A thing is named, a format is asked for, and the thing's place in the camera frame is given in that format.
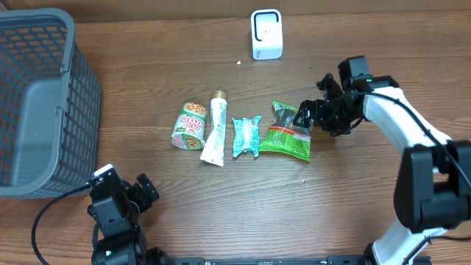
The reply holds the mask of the green snack bag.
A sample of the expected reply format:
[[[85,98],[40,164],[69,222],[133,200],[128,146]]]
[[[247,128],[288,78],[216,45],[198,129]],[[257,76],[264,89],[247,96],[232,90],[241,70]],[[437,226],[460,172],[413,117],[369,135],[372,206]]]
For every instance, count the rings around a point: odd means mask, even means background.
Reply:
[[[259,145],[260,152],[281,152],[304,161],[311,160],[312,128],[293,123],[298,108],[273,101],[274,119],[266,137]]]

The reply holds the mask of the green tissue pack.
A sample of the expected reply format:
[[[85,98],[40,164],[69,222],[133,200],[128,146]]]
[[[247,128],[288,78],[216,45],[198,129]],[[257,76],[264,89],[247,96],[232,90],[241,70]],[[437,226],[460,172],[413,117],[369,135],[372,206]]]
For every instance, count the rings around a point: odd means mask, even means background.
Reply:
[[[254,158],[259,156],[259,124],[261,116],[255,116],[251,119],[233,118],[235,137],[233,140],[233,157],[237,158],[241,153],[252,152]]]

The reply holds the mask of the cup noodles container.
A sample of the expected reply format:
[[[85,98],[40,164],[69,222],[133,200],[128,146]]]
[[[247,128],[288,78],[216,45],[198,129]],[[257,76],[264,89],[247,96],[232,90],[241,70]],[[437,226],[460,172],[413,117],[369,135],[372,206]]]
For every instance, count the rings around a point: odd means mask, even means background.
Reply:
[[[202,149],[205,145],[206,115],[203,106],[193,102],[185,103],[171,134],[173,145],[187,150]]]

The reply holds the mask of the white tube gold cap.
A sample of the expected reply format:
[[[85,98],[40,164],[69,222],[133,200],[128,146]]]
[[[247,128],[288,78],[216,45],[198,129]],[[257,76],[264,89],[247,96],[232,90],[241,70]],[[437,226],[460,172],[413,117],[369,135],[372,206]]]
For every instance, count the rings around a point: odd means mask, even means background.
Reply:
[[[224,91],[214,91],[211,94],[210,122],[211,131],[200,160],[223,167],[227,126],[227,95]]]

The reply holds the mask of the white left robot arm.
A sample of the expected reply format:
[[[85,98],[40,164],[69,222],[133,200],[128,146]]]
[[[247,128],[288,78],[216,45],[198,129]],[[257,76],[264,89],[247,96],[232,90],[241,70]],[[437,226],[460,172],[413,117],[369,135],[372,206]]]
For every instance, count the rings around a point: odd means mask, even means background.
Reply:
[[[89,215],[96,221],[92,235],[93,265],[172,265],[159,247],[148,248],[141,228],[141,214],[152,207],[159,194],[145,174],[130,185],[116,172],[91,180]]]

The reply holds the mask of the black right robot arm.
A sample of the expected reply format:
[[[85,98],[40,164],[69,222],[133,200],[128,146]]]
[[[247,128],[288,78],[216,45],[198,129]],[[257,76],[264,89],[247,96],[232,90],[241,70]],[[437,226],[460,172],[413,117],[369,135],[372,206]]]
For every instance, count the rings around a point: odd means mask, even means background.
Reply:
[[[419,254],[433,241],[458,241],[449,230],[470,220],[470,142],[454,141],[408,102],[389,75],[371,74],[365,56],[338,65],[316,86],[323,99],[300,104],[293,124],[321,127],[336,137],[362,121],[375,124],[400,153],[394,188],[396,218],[355,264],[429,264]]]

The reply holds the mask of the white barcode scanner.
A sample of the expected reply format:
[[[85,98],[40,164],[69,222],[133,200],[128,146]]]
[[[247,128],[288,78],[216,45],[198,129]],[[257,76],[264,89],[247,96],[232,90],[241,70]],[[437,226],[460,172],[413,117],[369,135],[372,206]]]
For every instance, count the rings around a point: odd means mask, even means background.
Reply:
[[[252,57],[276,60],[283,55],[282,16],[276,9],[256,10],[251,14]]]

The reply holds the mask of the grey plastic shopping basket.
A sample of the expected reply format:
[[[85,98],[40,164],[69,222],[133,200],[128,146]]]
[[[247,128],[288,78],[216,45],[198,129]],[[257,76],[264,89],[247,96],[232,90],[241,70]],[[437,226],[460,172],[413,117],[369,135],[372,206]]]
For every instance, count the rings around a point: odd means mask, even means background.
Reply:
[[[1,14],[1,195],[56,197],[96,168],[102,89],[56,8]]]

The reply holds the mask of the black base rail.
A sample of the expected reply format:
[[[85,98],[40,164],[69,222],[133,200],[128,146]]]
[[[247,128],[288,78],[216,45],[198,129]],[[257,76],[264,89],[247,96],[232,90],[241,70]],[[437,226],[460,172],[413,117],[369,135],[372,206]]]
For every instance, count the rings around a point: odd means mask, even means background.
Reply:
[[[373,265],[362,255],[329,255],[326,258],[253,258],[253,259],[204,259],[204,258],[154,258],[153,265]]]

